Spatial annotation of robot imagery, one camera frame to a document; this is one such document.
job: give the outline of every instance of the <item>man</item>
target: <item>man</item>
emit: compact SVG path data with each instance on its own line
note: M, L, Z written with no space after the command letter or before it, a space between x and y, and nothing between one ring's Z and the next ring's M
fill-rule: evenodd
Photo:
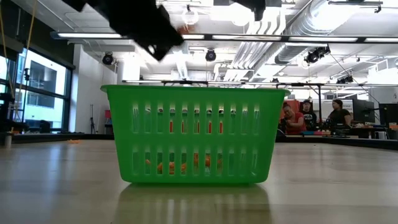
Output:
M300 134L302 131L307 130L302 113L294 112L287 103L284 103L283 111L286 120L286 134Z
M308 131L316 131L317 115L311 110L311 101L304 100L302 114Z

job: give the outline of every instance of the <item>red shirt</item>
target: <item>red shirt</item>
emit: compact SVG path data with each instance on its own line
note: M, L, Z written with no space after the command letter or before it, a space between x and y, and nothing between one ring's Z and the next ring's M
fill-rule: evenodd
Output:
M296 112L294 119L290 118L289 120L291 120L293 123L298 123L299 122L299 118L303 118L304 119L304 115L300 112ZM302 131L306 131L307 129L305 128L305 122L303 120L303 125L301 125L301 127L296 128L296 127L291 127L288 124L286 125L286 134L300 134Z

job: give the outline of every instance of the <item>white ceiling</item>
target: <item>white ceiling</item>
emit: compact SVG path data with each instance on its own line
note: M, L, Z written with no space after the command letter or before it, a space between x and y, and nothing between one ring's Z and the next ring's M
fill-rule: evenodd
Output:
M28 12L32 11L34 0L13 0L20 7ZM296 4L298 9L289 10L287 21L302 7L308 0L299 0ZM109 24L101 15L90 7L86 7L81 13L74 11L64 4L61 0L39 0L37 5L37 18L61 32L112 32ZM183 24L181 13L184 6L167 7L170 18L174 26ZM196 24L196 33L213 34L243 34L248 26L239 27L231 21L213 21L208 14L211 14L210 7L197 7L200 16ZM354 14L346 23L337 28L332 35L397 35L398 34L398 4L397 8L383 8L379 14L374 13L374 8L362 8ZM91 45L133 45L128 40L99 40L91 41ZM218 59L232 60L234 54L239 49L239 42L188 42L188 46L215 48L218 52ZM367 45L367 44L331 44L332 55L341 63L344 68L353 67L367 58L383 55L398 55L398 45ZM168 55L162 62L156 62L150 58L143 50L137 50L142 55L146 67L149 69L144 73L170 73L175 68L176 57ZM205 54L195 52L193 55L186 55L187 67L189 70L213 70L215 63L207 63L204 59ZM356 62L356 56L363 56L361 62ZM300 66L301 61L294 62L298 66L288 66L283 69L287 77L300 81L297 77L329 77L341 72L343 69L337 65L334 59L328 57L320 60L318 64L304 69ZM367 74L366 70L358 71L357 76L361 77Z

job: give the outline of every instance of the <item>white wall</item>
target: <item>white wall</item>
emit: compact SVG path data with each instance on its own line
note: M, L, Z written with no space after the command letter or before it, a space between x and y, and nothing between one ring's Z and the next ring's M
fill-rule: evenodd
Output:
M88 55L81 45L75 46L72 74L69 130L90 133L90 105L94 105L94 124L98 133L104 134L105 110L109 110L102 85L115 84L116 74Z

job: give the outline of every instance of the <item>tripod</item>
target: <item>tripod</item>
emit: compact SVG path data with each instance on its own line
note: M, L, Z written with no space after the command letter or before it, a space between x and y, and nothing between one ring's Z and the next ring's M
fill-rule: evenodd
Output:
M90 105L91 117L90 117L90 126L91 126L91 134L95 134L95 126L94 126L94 119L93 119L93 108L94 105Z

